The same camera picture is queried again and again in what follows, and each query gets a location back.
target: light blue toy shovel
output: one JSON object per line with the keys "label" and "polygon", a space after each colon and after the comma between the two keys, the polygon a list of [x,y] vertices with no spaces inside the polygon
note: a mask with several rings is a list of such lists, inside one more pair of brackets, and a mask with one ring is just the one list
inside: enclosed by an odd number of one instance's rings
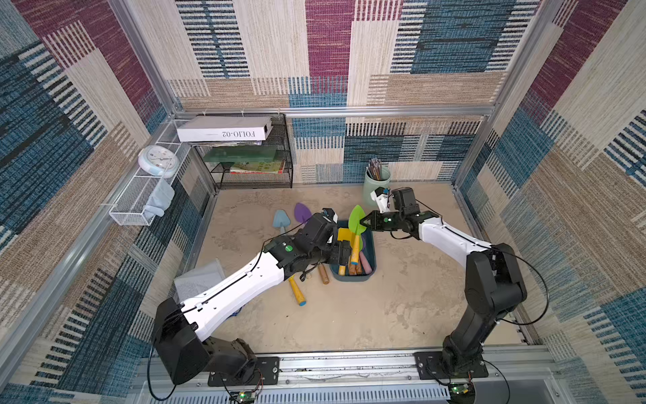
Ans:
{"label": "light blue toy shovel", "polygon": [[280,228],[280,234],[285,233],[285,228],[291,224],[291,220],[283,209],[279,209],[274,214],[274,222],[272,226],[276,229]]}

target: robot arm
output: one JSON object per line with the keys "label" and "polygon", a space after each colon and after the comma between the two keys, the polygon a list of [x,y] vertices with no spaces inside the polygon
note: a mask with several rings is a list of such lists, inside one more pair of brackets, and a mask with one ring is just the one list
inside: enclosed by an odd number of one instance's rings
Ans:
{"label": "robot arm", "polygon": [[[373,193],[380,211],[361,220],[372,231],[401,229],[438,247],[466,268],[464,293],[468,307],[458,327],[443,343],[446,373],[458,375],[479,361],[482,343],[499,319],[526,298],[525,285],[511,247],[477,240],[444,223],[433,211],[420,212],[413,190]],[[228,380],[249,381],[257,358],[241,339],[223,341],[211,334],[232,313],[265,290],[318,262],[347,262],[348,241],[337,240],[336,215],[331,209],[315,213],[294,236],[280,235],[243,268],[220,284],[180,304],[162,302],[152,341],[174,384],[185,383],[201,371],[229,375]]]}
{"label": "robot arm", "polygon": [[180,304],[167,299],[157,307],[152,343],[175,385],[201,371],[248,381],[257,358],[241,339],[224,341],[211,334],[231,314],[267,289],[318,262],[338,264],[350,256],[348,241],[337,240],[332,209],[315,213],[295,235],[273,238],[248,264],[206,292]]}
{"label": "robot arm", "polygon": [[405,187],[393,191],[395,211],[388,204],[388,190],[371,195],[379,206],[361,220],[372,231],[403,230],[433,244],[466,269],[464,294],[468,306],[457,328],[444,339],[441,369],[458,376],[480,362],[482,345],[496,324],[527,298],[513,249],[476,239],[444,222],[436,212],[420,212],[415,194]]}

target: blue tray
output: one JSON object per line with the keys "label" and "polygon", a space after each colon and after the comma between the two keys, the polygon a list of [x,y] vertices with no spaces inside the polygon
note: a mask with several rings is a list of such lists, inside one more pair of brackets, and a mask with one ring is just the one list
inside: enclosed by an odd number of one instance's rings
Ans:
{"label": "blue tray", "polygon": [[[348,228],[348,221],[347,220],[340,220],[337,223],[337,225],[340,228],[346,228],[347,229]],[[372,231],[366,229],[361,234],[361,237],[363,238],[363,242],[364,242],[364,247],[363,247],[363,250],[361,250],[361,251],[364,252],[364,255],[366,256],[366,258],[368,260],[368,263],[372,267],[372,272],[370,273],[370,275],[366,275],[365,273],[363,273],[361,275],[350,276],[350,275],[347,275],[348,267],[346,267],[346,275],[341,276],[341,275],[339,275],[339,266],[338,265],[330,265],[329,268],[330,268],[330,270],[332,272],[332,276],[334,276],[334,278],[336,278],[338,281],[341,281],[341,282],[363,282],[363,281],[367,281],[368,278],[370,278],[372,275],[375,274],[375,272],[377,272],[377,258],[375,256],[375,241],[372,238]]]}

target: pink handle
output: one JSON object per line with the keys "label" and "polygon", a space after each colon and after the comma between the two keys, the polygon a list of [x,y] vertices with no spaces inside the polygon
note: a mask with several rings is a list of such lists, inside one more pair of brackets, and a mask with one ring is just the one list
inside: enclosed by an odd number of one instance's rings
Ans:
{"label": "pink handle", "polygon": [[366,275],[370,275],[372,273],[372,267],[368,263],[368,259],[363,254],[363,251],[359,252],[359,258],[361,259],[361,265],[363,266],[364,272]]}

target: yellow handle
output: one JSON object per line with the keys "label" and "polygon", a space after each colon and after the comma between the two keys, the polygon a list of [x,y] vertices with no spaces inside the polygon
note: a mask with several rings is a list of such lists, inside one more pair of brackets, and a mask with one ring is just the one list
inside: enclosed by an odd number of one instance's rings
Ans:
{"label": "yellow handle", "polygon": [[352,239],[352,256],[350,257],[350,263],[358,264],[359,263],[359,252],[361,251],[361,235],[355,234]]}
{"label": "yellow handle", "polygon": [[291,285],[291,289],[294,292],[294,297],[296,297],[296,301],[298,302],[299,306],[305,306],[307,303],[307,300],[305,300],[305,296],[303,296],[303,292],[300,291],[298,288],[298,285],[296,284],[296,281],[294,281],[294,276],[293,275],[291,278],[289,278],[289,284]]}

